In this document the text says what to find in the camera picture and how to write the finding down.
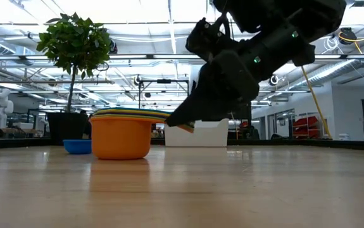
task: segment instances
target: blue bowl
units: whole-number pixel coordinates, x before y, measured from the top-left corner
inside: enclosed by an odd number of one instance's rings
[[[87,155],[92,153],[92,141],[86,139],[64,140],[63,146],[71,155]]]

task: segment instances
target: orange bowl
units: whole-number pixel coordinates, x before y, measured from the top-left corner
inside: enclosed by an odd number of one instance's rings
[[[150,121],[91,118],[92,153],[104,160],[144,158],[151,147]]]

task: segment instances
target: green led light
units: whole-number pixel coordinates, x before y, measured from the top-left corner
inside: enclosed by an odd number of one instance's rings
[[[294,31],[292,34],[291,34],[291,37],[293,38],[296,38],[298,36],[298,32],[297,31]]]
[[[259,63],[260,62],[260,58],[259,56],[257,56],[254,60],[253,60],[255,63]]]

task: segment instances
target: tree trunk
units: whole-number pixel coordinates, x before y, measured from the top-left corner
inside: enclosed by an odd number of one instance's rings
[[[70,113],[70,108],[72,106],[73,86],[75,85],[75,77],[76,77],[76,69],[74,67],[73,72],[72,72],[72,80],[70,82],[68,106],[66,107],[66,112],[67,113]]]

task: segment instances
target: white box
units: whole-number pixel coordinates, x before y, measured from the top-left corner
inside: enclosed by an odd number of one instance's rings
[[[32,129],[32,123],[13,123],[13,126],[19,127],[21,129]]]
[[[176,147],[226,147],[228,121],[196,121],[193,134],[178,127],[165,126],[165,144]]]

